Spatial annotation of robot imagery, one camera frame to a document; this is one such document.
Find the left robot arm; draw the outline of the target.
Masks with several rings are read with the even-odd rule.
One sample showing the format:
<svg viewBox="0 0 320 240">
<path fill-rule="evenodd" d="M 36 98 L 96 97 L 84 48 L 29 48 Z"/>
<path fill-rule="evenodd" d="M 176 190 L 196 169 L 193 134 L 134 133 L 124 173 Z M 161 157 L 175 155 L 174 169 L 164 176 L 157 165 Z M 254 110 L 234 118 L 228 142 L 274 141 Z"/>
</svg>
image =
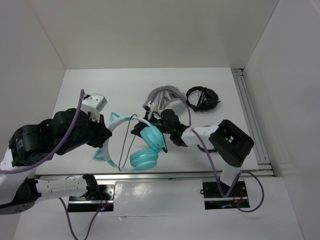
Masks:
<svg viewBox="0 0 320 240">
<path fill-rule="evenodd" d="M 8 143 L 5 158 L 0 164 L 2 171 L 23 169 L 39 163 L 58 145 L 67 132 L 76 109 L 57 112 L 52 119 L 39 124 L 25 125 L 16 130 Z M 70 135 L 57 151 L 64 155 L 82 145 L 101 148 L 112 136 L 103 115 L 91 120 L 81 111 Z M 92 174 L 63 180 L 40 180 L 33 177 L 34 170 L 0 176 L 0 213 L 22 213 L 35 204 L 62 197 L 83 197 L 92 200 L 99 193 L 99 185 Z"/>
</svg>

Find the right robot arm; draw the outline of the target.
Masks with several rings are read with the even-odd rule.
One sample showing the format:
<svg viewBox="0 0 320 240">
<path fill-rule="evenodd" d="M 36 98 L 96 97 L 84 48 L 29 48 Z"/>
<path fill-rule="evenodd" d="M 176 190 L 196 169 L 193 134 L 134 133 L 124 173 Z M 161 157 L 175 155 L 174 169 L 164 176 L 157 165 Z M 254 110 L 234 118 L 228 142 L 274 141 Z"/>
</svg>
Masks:
<svg viewBox="0 0 320 240">
<path fill-rule="evenodd" d="M 148 124 L 156 127 L 162 134 L 168 134 L 169 139 L 178 147 L 201 146 L 205 153 L 213 148 L 224 160 L 225 164 L 219 177 L 218 190 L 223 196 L 230 196 L 236 189 L 242 165 L 251 152 L 254 141 L 233 122 L 224 119 L 217 125 L 191 127 L 180 122 L 179 117 L 171 109 L 161 114 L 145 114 L 130 132 L 144 137 L 151 132 Z"/>
</svg>

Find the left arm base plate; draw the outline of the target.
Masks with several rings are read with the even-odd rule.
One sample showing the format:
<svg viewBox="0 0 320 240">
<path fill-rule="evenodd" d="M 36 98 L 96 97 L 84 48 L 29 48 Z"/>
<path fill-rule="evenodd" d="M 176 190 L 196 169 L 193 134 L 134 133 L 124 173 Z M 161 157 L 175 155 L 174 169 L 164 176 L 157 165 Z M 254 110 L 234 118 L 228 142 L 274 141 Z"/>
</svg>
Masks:
<svg viewBox="0 0 320 240">
<path fill-rule="evenodd" d="M 85 197 L 70 196 L 67 203 L 69 213 L 113 212 L 115 198 L 115 183 L 98 183 L 99 191 L 91 199 Z"/>
</svg>

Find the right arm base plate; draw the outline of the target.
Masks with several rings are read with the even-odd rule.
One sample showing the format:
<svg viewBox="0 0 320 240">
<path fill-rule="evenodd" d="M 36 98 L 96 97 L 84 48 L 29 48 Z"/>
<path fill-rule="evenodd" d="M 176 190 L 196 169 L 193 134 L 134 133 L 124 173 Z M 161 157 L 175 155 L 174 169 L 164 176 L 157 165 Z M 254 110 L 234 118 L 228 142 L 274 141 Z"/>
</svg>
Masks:
<svg viewBox="0 0 320 240">
<path fill-rule="evenodd" d="M 221 195 L 215 181 L 203 182 L 199 192 L 203 195 L 205 210 L 236 209 L 237 204 L 240 208 L 250 208 L 246 184 L 242 180 L 236 183 L 227 198 Z"/>
</svg>

